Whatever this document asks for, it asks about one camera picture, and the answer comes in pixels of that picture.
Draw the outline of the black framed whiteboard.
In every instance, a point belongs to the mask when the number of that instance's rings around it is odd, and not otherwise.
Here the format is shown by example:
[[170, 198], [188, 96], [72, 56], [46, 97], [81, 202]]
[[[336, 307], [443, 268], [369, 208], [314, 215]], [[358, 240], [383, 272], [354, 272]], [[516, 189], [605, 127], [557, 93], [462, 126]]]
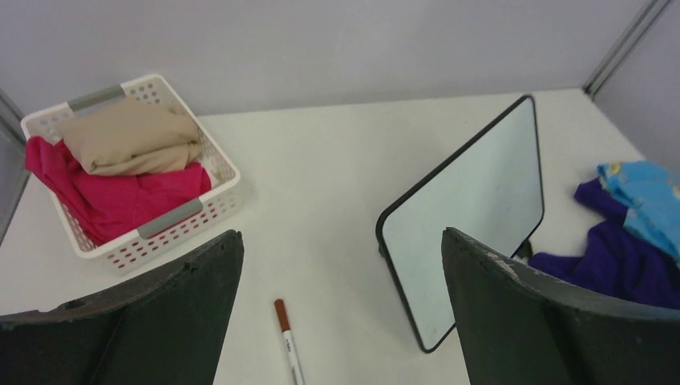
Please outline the black framed whiteboard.
[[458, 229], [512, 257], [544, 213], [536, 101], [525, 94], [379, 215], [378, 250], [422, 352], [455, 328], [443, 232]]

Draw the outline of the white whiteboard marker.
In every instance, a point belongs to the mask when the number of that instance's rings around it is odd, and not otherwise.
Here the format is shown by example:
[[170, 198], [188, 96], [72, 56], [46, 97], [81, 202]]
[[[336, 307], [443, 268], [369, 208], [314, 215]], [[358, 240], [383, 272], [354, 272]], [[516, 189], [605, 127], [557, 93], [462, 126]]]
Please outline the white whiteboard marker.
[[293, 377], [293, 383], [295, 385], [304, 385], [306, 382], [302, 374], [302, 366], [300, 359], [298, 357], [297, 349], [293, 340], [293, 334], [290, 327], [290, 331], [282, 333], [283, 343], [285, 352], [287, 354], [287, 359], [289, 362], [291, 374]]

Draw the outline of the brown marker cap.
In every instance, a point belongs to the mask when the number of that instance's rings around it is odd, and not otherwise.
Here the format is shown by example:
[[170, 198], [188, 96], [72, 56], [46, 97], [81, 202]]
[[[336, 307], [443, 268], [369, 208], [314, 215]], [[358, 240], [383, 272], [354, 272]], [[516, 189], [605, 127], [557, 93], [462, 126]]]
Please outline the brown marker cap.
[[277, 314], [277, 319], [279, 322], [279, 326], [281, 328], [281, 332], [285, 333], [290, 331], [290, 324], [289, 324], [289, 318], [287, 314], [287, 310], [285, 307], [285, 302], [282, 298], [277, 298], [274, 301], [274, 307], [276, 310]]

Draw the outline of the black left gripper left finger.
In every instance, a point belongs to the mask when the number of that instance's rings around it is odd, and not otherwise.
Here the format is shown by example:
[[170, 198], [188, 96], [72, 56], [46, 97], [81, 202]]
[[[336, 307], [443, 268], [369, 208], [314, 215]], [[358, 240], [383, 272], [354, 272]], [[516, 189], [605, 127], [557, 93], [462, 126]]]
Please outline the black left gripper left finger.
[[212, 383], [244, 256], [229, 230], [51, 311], [2, 316], [2, 383]]

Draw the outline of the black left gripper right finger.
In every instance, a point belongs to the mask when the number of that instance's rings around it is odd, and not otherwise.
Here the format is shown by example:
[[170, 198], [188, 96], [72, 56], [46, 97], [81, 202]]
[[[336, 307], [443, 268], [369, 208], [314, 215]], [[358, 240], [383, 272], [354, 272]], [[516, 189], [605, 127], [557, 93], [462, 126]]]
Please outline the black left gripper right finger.
[[454, 228], [441, 253], [470, 383], [678, 383], [677, 310], [574, 286]]

